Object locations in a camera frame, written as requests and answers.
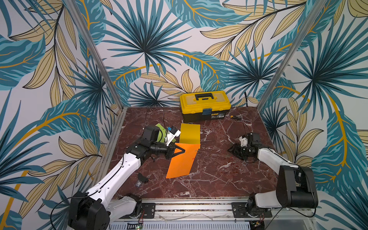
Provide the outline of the green paper sheet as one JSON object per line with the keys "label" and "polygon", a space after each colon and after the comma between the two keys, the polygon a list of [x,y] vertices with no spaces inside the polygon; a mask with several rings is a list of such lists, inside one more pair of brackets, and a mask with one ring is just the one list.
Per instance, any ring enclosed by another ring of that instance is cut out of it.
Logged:
{"label": "green paper sheet", "polygon": [[161,143],[166,143],[167,142],[167,134],[168,134],[167,127],[164,127],[160,123],[156,124],[156,127],[158,127],[160,129],[157,141],[161,142]]}

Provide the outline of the yellow paper sheet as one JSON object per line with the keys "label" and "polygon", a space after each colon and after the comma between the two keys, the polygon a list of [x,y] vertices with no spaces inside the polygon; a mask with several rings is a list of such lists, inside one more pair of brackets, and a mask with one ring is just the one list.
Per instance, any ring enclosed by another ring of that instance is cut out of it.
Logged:
{"label": "yellow paper sheet", "polygon": [[182,123],[180,131],[180,143],[200,144],[200,125]]}

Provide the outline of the orange paper sheet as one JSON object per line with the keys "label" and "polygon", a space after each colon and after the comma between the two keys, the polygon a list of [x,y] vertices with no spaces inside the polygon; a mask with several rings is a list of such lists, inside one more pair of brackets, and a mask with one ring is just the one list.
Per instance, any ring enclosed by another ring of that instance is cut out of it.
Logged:
{"label": "orange paper sheet", "polygon": [[194,163],[194,159],[198,150],[200,149],[200,144],[177,144],[184,148],[186,152],[171,158],[166,179],[189,175]]}

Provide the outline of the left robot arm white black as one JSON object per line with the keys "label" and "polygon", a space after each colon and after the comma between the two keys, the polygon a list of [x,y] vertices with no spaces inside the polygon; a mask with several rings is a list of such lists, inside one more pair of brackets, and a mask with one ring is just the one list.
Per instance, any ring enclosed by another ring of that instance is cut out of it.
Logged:
{"label": "left robot arm white black", "polygon": [[173,126],[165,133],[157,126],[145,127],[142,136],[128,146],[121,160],[103,179],[71,198],[68,226],[74,230],[106,230],[110,223],[121,217],[142,217],[144,209],[138,196],[129,194],[115,202],[112,198],[153,154],[164,154],[170,160],[176,156],[176,149],[179,154],[185,153],[172,142],[180,134],[180,130]]}

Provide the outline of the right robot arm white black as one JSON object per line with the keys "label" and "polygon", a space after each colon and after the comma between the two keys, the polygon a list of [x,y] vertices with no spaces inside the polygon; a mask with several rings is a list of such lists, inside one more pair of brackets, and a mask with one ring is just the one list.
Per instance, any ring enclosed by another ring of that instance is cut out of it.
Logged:
{"label": "right robot arm white black", "polygon": [[245,206],[247,215],[258,217],[271,209],[282,208],[317,209],[319,201],[312,169],[299,166],[277,154],[261,142],[258,134],[241,136],[228,152],[245,162],[249,158],[260,161],[278,175],[274,191],[249,196]]}

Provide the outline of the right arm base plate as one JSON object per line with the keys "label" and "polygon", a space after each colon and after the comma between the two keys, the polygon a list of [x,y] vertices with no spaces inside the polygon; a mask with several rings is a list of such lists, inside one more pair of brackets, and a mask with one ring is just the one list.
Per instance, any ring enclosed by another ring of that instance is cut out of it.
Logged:
{"label": "right arm base plate", "polygon": [[231,203],[234,218],[271,218],[271,209],[251,206],[248,202]]}

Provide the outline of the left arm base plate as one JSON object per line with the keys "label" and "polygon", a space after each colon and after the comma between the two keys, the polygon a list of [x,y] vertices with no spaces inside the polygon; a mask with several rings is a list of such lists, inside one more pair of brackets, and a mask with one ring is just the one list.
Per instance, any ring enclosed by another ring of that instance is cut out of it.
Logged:
{"label": "left arm base plate", "polygon": [[153,219],[155,216],[155,203],[139,203],[132,214],[121,216],[119,219]]}

